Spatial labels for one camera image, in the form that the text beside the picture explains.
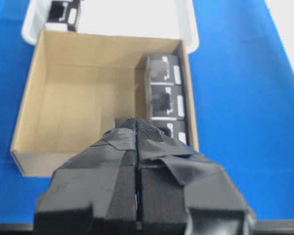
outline printed label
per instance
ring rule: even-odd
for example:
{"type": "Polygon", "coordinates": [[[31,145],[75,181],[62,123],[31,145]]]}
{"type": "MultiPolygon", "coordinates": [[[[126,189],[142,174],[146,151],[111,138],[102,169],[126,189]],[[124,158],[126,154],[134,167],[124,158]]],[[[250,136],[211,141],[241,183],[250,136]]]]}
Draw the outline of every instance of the printed label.
{"type": "Polygon", "coordinates": [[[177,96],[177,113],[178,113],[179,117],[183,118],[185,116],[183,96],[181,96],[181,95],[177,96]]]}
{"type": "Polygon", "coordinates": [[[178,133],[178,139],[186,144],[186,134],[184,132],[179,132],[178,133]]]}
{"type": "Polygon", "coordinates": [[[182,84],[182,80],[181,80],[180,66],[174,65],[173,66],[173,71],[174,71],[175,83],[178,84],[178,85],[181,85],[182,84]]]}

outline white label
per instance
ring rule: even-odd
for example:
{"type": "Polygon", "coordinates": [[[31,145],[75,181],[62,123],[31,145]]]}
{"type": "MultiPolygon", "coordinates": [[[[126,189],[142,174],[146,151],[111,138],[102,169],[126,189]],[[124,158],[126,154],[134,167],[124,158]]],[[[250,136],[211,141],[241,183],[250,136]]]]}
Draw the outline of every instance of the white label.
{"type": "Polygon", "coordinates": [[[177,121],[176,117],[152,117],[153,121],[177,121]]]}
{"type": "Polygon", "coordinates": [[[169,61],[168,61],[168,57],[167,57],[167,56],[162,56],[162,61],[168,63],[168,62],[169,62],[169,61]]]}
{"type": "Polygon", "coordinates": [[[173,129],[173,123],[167,124],[168,129],[171,131],[171,138],[174,138],[174,129],[173,129]]]}
{"type": "Polygon", "coordinates": [[[181,71],[180,71],[180,66],[174,65],[173,66],[173,71],[174,71],[174,78],[175,78],[175,83],[178,85],[181,85],[181,71]]]}
{"type": "Polygon", "coordinates": [[[180,117],[185,116],[183,96],[181,96],[181,95],[177,96],[177,113],[180,117]]]}
{"type": "MultiPolygon", "coordinates": [[[[171,87],[166,87],[166,93],[172,94],[171,87]]],[[[170,109],[167,109],[167,114],[170,115],[170,113],[173,113],[173,105],[170,103],[170,109]]]]}
{"type": "Polygon", "coordinates": [[[76,19],[76,15],[77,15],[77,9],[72,8],[70,10],[70,14],[69,14],[69,20],[68,20],[69,24],[74,24],[75,19],[76,19]]]}
{"type": "Polygon", "coordinates": [[[68,25],[66,23],[46,23],[45,28],[52,31],[68,31],[68,25]]]}
{"type": "Polygon", "coordinates": [[[151,82],[152,86],[154,85],[161,85],[161,86],[174,86],[174,83],[172,82],[151,82]]]}
{"type": "Polygon", "coordinates": [[[168,93],[168,94],[172,94],[171,87],[166,87],[166,93],[168,93]]]}
{"type": "Polygon", "coordinates": [[[169,61],[167,56],[162,56],[162,61],[167,63],[167,75],[164,76],[164,80],[167,81],[170,78],[169,61]]]}
{"type": "Polygon", "coordinates": [[[184,132],[179,132],[178,133],[178,139],[186,144],[186,134],[184,132]]]}

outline blue table surface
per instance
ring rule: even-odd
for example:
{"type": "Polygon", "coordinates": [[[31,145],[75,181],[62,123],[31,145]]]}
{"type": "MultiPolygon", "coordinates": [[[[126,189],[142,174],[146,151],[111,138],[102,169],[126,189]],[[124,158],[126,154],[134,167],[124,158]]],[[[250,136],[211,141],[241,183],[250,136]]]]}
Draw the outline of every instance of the blue table surface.
{"type": "MultiPolygon", "coordinates": [[[[32,222],[47,178],[9,153],[33,47],[28,0],[0,0],[0,223],[32,222]]],[[[194,0],[190,54],[200,149],[223,165],[258,219],[294,219],[294,74],[263,0],[194,0]]]]}

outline cardboard box wall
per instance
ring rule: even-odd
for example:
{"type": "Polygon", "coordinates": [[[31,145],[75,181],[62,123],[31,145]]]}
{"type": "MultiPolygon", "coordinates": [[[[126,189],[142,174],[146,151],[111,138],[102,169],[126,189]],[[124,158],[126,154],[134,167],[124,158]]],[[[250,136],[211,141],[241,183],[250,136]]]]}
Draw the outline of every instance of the cardboard box wall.
{"type": "Polygon", "coordinates": [[[188,54],[181,40],[42,31],[32,59],[11,153],[24,176],[51,176],[114,128],[146,118],[147,55],[177,54],[185,87],[189,144],[198,150],[188,54]]]}

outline white plastic bin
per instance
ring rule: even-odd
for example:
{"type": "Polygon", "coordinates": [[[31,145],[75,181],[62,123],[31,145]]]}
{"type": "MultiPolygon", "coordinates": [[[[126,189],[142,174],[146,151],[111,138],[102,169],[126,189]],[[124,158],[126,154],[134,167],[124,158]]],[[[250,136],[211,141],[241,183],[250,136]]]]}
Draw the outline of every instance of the white plastic bin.
{"type": "MultiPolygon", "coordinates": [[[[34,45],[52,0],[31,0],[22,27],[34,45]]],[[[192,0],[84,0],[78,33],[184,39],[187,52],[199,46],[192,0]]]]}

